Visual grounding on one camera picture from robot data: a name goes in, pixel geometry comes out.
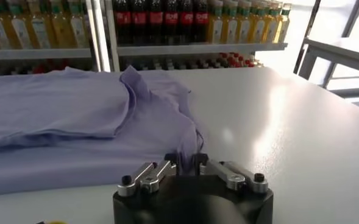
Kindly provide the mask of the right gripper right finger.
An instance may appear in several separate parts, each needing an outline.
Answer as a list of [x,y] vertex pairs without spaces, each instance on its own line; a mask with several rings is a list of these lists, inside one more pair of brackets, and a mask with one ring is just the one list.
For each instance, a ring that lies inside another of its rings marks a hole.
[[263,173],[252,173],[233,161],[215,161],[206,153],[193,156],[194,168],[198,175],[216,175],[226,187],[239,191],[247,186],[252,192],[267,192],[268,181]]

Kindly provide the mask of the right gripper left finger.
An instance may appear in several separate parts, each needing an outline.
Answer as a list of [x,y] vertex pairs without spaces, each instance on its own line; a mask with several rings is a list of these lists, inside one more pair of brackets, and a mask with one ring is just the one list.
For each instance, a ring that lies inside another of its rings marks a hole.
[[153,194],[160,189],[160,183],[165,177],[177,175],[178,155],[168,153],[159,163],[144,163],[133,174],[124,175],[117,185],[117,193],[121,197],[131,197],[137,190]]

